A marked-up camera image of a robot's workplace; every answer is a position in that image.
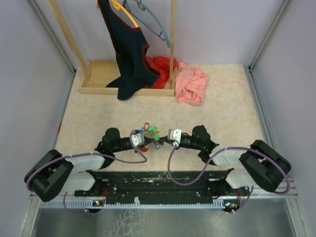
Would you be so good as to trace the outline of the green key tag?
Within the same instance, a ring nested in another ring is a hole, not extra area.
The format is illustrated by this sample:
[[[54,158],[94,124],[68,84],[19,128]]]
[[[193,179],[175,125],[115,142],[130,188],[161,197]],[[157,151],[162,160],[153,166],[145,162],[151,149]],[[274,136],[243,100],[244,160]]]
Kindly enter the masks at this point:
[[[155,131],[155,130],[157,130],[158,128],[156,127],[156,126],[149,126],[148,127],[148,131]]]
[[[159,140],[160,139],[160,136],[158,134],[155,134],[152,136],[155,140]]]

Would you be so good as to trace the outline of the red key tag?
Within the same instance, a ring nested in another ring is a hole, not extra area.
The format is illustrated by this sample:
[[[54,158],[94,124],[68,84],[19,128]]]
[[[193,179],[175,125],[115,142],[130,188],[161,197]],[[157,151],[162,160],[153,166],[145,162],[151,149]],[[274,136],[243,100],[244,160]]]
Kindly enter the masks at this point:
[[[147,128],[149,128],[149,127],[150,127],[150,124],[149,124],[148,122],[145,122],[145,123],[144,123],[144,128],[147,129]]]

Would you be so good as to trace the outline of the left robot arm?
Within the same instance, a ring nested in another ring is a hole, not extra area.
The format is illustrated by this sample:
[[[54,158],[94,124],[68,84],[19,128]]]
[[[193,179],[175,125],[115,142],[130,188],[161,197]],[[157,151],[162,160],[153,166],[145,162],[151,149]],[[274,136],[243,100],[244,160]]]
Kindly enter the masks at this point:
[[[128,137],[121,137],[117,128],[106,130],[97,148],[91,152],[63,155],[57,150],[48,151],[24,178],[27,189],[42,201],[53,200],[62,192],[87,191],[99,195],[103,184],[91,171],[109,167],[118,160],[115,153],[133,150],[141,155],[140,148],[157,140],[146,131],[136,129]]]

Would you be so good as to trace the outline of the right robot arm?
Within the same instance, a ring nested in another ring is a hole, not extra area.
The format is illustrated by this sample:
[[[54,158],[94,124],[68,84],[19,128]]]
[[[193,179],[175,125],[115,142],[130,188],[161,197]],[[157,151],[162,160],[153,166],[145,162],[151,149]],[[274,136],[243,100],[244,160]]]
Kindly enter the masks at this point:
[[[211,140],[204,125],[195,126],[192,134],[171,129],[160,141],[173,146],[173,150],[198,150],[198,157],[206,165],[232,165],[233,169],[221,182],[221,191],[230,196],[238,188],[259,186],[269,193],[286,194],[290,190],[288,173],[290,163],[262,140],[248,147],[221,146]]]

